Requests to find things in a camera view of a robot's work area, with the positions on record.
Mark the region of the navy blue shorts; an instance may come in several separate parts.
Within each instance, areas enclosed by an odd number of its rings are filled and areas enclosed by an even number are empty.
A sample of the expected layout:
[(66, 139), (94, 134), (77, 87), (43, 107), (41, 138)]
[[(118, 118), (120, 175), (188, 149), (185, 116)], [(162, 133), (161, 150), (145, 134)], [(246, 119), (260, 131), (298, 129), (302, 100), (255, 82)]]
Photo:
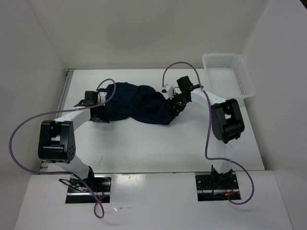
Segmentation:
[(175, 114), (166, 104), (166, 98), (148, 85), (117, 82), (115, 94), (110, 98), (111, 121), (133, 118), (154, 125), (169, 125)]

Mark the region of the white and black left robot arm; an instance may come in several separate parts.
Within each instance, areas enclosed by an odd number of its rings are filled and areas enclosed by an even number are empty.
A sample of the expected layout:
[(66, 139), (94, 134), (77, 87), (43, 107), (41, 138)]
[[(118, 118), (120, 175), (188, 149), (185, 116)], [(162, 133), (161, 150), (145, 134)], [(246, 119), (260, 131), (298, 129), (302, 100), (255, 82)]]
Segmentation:
[(76, 154), (75, 131), (84, 123), (110, 122), (111, 103), (105, 104), (108, 93), (86, 91), (72, 112), (41, 124), (38, 156), (53, 163), (64, 172), (71, 173), (67, 185), (78, 191), (92, 191), (99, 180), (93, 169), (82, 162)]

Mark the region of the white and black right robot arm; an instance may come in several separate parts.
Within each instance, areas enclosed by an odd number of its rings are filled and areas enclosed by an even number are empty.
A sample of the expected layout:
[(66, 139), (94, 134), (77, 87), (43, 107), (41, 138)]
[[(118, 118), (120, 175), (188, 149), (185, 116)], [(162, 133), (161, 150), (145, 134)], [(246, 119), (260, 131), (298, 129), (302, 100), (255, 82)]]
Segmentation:
[[(179, 115), (188, 103), (196, 103), (209, 112), (209, 127), (204, 155), (213, 161), (210, 172), (211, 185), (222, 188), (232, 179), (231, 158), (234, 154), (233, 141), (240, 138), (245, 124), (236, 99), (219, 97), (199, 85), (193, 85), (188, 76), (177, 80), (180, 93), (172, 85), (163, 85), (162, 92), (168, 95), (166, 104), (175, 115)], [(209, 155), (210, 135), (220, 142), (221, 149)]]

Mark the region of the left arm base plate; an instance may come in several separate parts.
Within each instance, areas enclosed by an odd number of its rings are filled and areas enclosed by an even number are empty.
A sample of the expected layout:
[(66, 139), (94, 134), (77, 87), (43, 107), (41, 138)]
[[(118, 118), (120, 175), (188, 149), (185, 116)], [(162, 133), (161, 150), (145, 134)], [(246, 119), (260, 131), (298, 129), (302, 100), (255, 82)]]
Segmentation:
[[(66, 204), (90, 204), (96, 202), (88, 188), (79, 180), (70, 178), (69, 180), (59, 179), (59, 181), (68, 187)], [(101, 203), (110, 203), (111, 176), (95, 177), (95, 184), (91, 189)]]

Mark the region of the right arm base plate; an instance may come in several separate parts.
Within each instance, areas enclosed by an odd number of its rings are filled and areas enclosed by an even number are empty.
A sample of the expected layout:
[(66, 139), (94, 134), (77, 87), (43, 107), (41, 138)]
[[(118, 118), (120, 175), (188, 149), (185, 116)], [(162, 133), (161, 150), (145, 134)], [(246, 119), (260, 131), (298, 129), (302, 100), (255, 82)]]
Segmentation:
[(197, 198), (202, 201), (224, 201), (230, 195), (231, 200), (240, 200), (240, 191), (236, 174), (233, 173), (231, 178), (221, 184), (214, 183), (211, 175), (201, 173), (195, 175)]

